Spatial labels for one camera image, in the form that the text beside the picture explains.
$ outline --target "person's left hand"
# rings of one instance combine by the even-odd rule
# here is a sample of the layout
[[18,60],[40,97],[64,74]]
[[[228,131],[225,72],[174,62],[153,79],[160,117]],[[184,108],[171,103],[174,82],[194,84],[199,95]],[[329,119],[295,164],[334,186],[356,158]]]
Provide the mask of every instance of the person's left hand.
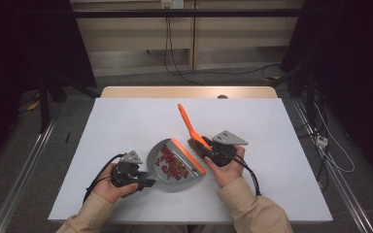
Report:
[[111,171],[117,163],[111,163],[102,175],[99,177],[100,181],[96,184],[93,192],[101,196],[105,200],[111,202],[112,204],[116,203],[121,196],[134,192],[138,188],[137,183],[132,183],[122,187],[116,187],[111,183]]

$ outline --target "beige sleeve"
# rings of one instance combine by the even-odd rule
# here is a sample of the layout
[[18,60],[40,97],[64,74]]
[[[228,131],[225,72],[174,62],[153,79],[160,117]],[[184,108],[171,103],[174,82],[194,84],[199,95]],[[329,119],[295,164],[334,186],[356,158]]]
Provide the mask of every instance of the beige sleeve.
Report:
[[260,195],[254,196],[244,178],[239,178],[218,192],[234,219],[234,227],[241,232],[292,232],[283,208]]
[[100,232],[101,227],[111,217],[113,211],[113,204],[92,192],[80,212],[75,216],[68,217],[56,233]]

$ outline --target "white table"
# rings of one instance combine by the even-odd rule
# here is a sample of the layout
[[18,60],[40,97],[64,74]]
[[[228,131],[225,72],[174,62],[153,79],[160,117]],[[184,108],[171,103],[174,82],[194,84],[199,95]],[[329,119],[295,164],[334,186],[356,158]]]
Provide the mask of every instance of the white table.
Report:
[[[246,161],[257,175],[260,191],[283,207],[290,221],[331,221],[314,174],[278,98],[100,98],[89,117],[49,220],[76,214],[89,186],[115,154],[136,150],[144,161],[150,149],[174,137],[190,152],[182,103],[194,129],[212,137],[228,130],[249,142]],[[147,170],[144,163],[140,170]],[[110,222],[136,224],[229,223],[232,218],[217,197],[211,171],[193,183],[152,188],[120,199]],[[254,188],[251,176],[244,178]]]

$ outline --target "gray floor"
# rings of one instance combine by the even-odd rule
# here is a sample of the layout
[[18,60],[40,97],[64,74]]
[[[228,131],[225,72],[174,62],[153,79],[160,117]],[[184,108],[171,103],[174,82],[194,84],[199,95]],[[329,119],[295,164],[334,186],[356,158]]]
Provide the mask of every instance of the gray floor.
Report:
[[[184,78],[203,85],[260,85],[266,82],[262,77],[282,75],[277,70],[277,67],[268,67],[263,71],[242,75],[219,73],[238,73],[252,70],[255,70],[255,68],[222,69],[214,71],[217,73],[184,75]],[[166,72],[99,77],[97,82],[99,86],[94,89],[96,91],[101,91],[107,85],[193,85],[193,83],[186,81],[180,76],[170,75]],[[92,98],[81,94],[73,88],[65,87],[65,90],[68,93],[65,103],[51,102],[52,110],[57,107],[61,108],[59,118],[43,153],[37,161],[32,176],[28,180],[27,187],[17,203],[17,208],[9,224],[4,226],[6,232],[54,232],[59,227],[58,223],[48,221],[48,215],[75,149],[78,146],[94,102]],[[280,85],[277,88],[277,93],[283,99],[293,126],[301,125],[303,122],[294,108],[292,99],[288,98],[286,86],[284,84]],[[32,94],[34,94],[34,91],[25,93],[24,99],[27,99]],[[25,106],[21,106],[21,113],[17,117],[14,129],[0,150],[0,208],[27,160],[40,129],[39,109],[24,112],[24,108]],[[333,114],[330,108],[327,108],[326,112],[328,115],[328,127],[332,135],[349,153],[356,164],[354,172],[344,173],[343,175],[373,225],[373,168],[363,156],[359,145],[348,139],[346,136],[347,132],[345,132],[336,115]],[[313,171],[317,173],[320,167],[320,159],[311,139],[302,137],[300,138],[300,143]],[[331,154],[337,163],[342,167],[348,168],[351,164],[344,153],[333,142],[330,141],[329,144]],[[325,173],[322,174],[321,181],[325,183]],[[334,220],[319,224],[294,223],[292,225],[294,232],[360,232],[331,177],[329,177],[329,184],[323,196]],[[113,228],[113,226],[107,227],[106,230],[109,231],[110,228]]]

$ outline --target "forearm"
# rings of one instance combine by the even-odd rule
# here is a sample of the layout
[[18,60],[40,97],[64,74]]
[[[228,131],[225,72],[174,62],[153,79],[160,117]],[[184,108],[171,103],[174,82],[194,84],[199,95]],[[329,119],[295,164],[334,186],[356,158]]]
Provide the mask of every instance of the forearm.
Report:
[[241,177],[218,193],[234,218],[237,232],[292,232],[287,214],[265,196],[254,196]]
[[79,213],[70,216],[57,233],[100,232],[101,227],[114,211],[114,205],[91,193]]

